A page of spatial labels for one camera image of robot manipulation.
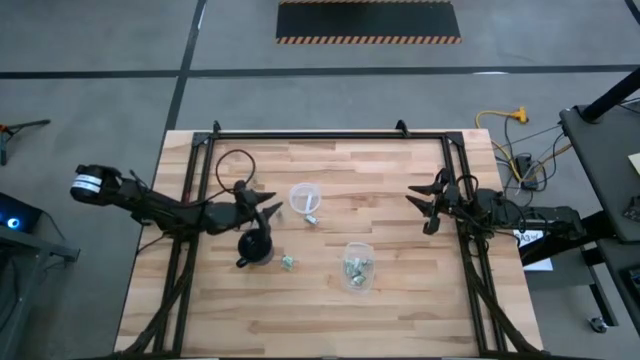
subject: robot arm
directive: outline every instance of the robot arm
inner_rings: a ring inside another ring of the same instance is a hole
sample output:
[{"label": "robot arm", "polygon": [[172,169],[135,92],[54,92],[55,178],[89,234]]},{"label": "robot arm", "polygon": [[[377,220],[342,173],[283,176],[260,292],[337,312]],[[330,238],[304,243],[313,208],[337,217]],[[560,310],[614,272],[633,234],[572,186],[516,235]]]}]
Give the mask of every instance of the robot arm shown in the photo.
[{"label": "robot arm", "polygon": [[430,202],[406,196],[429,218],[423,229],[425,234],[438,231],[439,214],[444,213],[462,221],[470,235],[487,239],[493,237],[495,229],[542,230],[545,236],[556,235],[569,240],[585,235],[580,215],[570,207],[521,207],[505,198],[502,192],[482,188],[476,189],[466,200],[457,185],[460,180],[453,183],[449,171],[442,169],[432,185],[409,187],[422,195],[434,196]]},{"label": "robot arm", "polygon": [[139,179],[122,177],[120,171],[101,165],[79,165],[71,186],[71,196],[82,203],[106,206],[115,205],[131,212],[131,217],[142,225],[155,222],[169,235],[176,232],[203,232],[217,235],[240,225],[258,221],[269,231],[268,220],[282,205],[277,203],[259,212],[261,204],[275,193],[260,193],[247,189],[244,181],[234,185],[235,202],[183,204],[149,189]]}]

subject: gray floor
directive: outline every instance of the gray floor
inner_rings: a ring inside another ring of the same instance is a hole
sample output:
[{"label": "gray floor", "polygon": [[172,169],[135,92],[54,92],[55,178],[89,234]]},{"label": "gray floor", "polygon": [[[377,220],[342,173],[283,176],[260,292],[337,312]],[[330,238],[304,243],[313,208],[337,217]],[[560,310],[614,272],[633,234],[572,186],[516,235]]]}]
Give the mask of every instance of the gray floor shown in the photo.
[{"label": "gray floor", "polygon": [[[278,47],[276,3],[209,0],[192,68],[640,63],[640,26],[622,0],[454,0],[463,43],[424,47]],[[195,4],[2,0],[0,72],[176,70]],[[227,129],[389,128],[404,119],[412,128],[468,128],[478,111],[526,106],[531,122],[510,124],[511,138],[518,139],[553,126],[561,109],[592,101],[624,75],[191,79],[176,127],[208,129],[218,120]],[[135,169],[150,182],[174,87],[175,79],[0,80],[0,122],[53,120],[12,140],[0,191],[50,211],[69,242],[82,248],[77,264],[50,271],[43,282],[21,358],[69,359],[112,349],[140,228],[123,211],[74,202],[69,185],[79,163]],[[489,116],[483,125],[504,141],[502,119]],[[515,151],[540,154],[558,133],[519,143]],[[575,154],[559,157],[558,167],[534,204],[570,205],[583,215],[598,210]],[[585,319],[597,308],[587,287],[533,290],[547,350],[603,359],[640,351],[606,269],[598,271],[620,327],[604,335],[588,328]]]}]

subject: black and yellow striped mat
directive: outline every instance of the black and yellow striped mat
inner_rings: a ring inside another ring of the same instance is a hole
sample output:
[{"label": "black and yellow striped mat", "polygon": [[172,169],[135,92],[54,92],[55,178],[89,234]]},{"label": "black and yellow striped mat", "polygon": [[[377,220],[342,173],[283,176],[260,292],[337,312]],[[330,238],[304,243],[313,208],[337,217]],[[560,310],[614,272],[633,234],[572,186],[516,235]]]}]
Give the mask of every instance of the black and yellow striped mat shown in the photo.
[{"label": "black and yellow striped mat", "polygon": [[278,44],[459,44],[448,0],[282,0]]}]

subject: wood grain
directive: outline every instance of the wood grain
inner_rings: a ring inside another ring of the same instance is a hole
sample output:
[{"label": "wood grain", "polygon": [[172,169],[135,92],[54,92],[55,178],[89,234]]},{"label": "wood grain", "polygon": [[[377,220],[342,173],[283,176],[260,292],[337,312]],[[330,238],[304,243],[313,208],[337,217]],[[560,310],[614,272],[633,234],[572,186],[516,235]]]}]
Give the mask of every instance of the wood grain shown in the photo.
[{"label": "wood grain", "polygon": [[[155,190],[179,198],[191,135],[167,134]],[[482,187],[500,189],[487,131],[465,130],[464,136],[472,173]],[[272,201],[285,203],[272,220],[275,258],[266,266],[238,269],[239,232],[200,237],[183,356],[477,355],[455,224],[443,217],[437,234],[423,235],[424,219],[404,198],[408,185],[430,184],[443,167],[439,142],[217,141],[214,164],[232,149],[255,157],[252,186],[277,192]],[[234,154],[221,164],[220,177],[230,185],[249,169],[248,160]],[[299,182],[318,183],[322,189],[318,226],[304,222],[288,205],[289,190]],[[208,193],[219,189],[210,176]],[[157,229],[146,229],[141,244],[158,235]],[[342,252],[352,241],[375,249],[376,275],[367,295],[351,294],[340,282]],[[135,339],[158,308],[170,243],[163,240],[136,260],[118,350]],[[280,268],[284,254],[295,258],[293,272]],[[489,255],[501,305],[540,347],[515,243],[498,236],[491,240]],[[491,339],[486,309],[483,313]],[[173,326],[172,317],[167,346]]]}]

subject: clear plastic cup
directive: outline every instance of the clear plastic cup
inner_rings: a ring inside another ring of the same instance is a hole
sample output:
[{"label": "clear plastic cup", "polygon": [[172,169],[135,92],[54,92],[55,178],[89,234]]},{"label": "clear plastic cup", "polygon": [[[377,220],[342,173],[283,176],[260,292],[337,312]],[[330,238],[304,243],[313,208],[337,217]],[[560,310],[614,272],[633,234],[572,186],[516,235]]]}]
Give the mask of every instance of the clear plastic cup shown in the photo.
[{"label": "clear plastic cup", "polygon": [[291,208],[300,214],[307,215],[320,207],[320,187],[316,184],[300,183],[289,191],[289,204]]},{"label": "clear plastic cup", "polygon": [[373,247],[361,242],[350,242],[342,256],[342,285],[345,289],[364,294],[371,289],[375,275]]}]

